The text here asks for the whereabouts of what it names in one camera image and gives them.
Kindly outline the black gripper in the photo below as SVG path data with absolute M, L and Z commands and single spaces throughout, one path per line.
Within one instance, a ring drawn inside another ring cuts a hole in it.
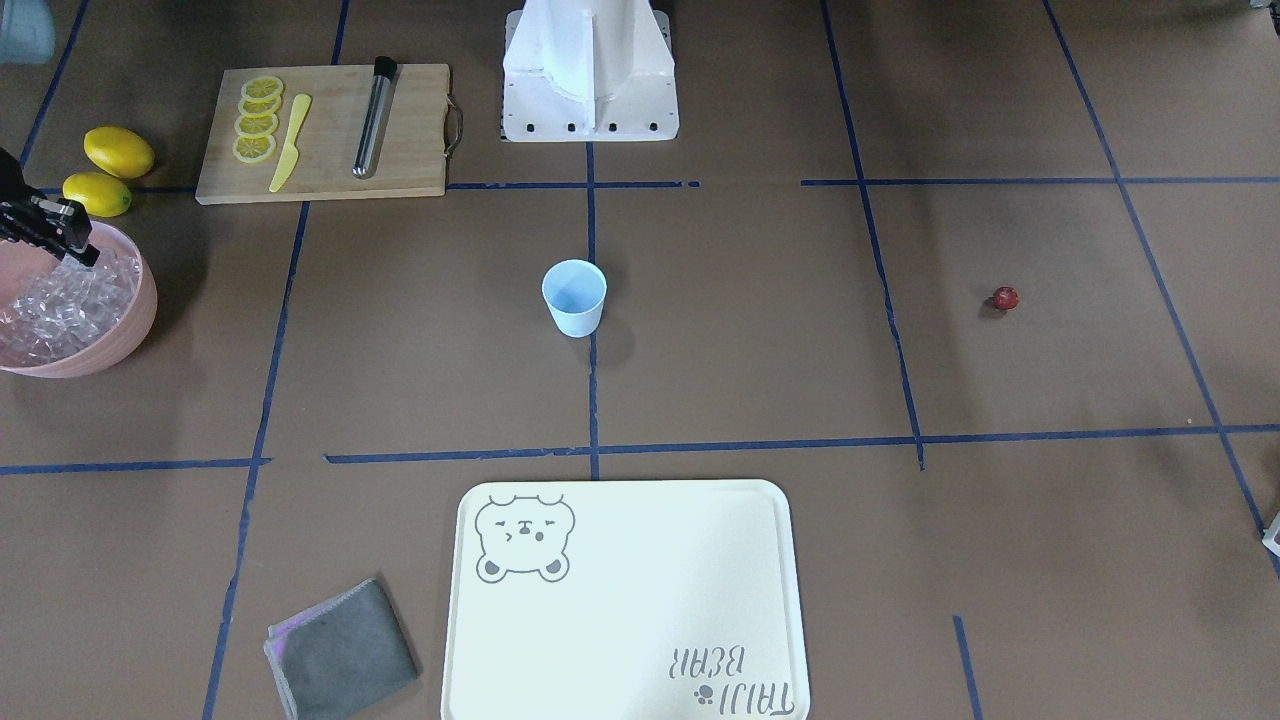
M 1 149 L 1 231 L 9 242 L 44 249 L 58 260 L 72 258 L 93 268 L 100 251 L 90 242 L 92 224 L 77 200 L 50 200 L 31 187 L 18 160 Z

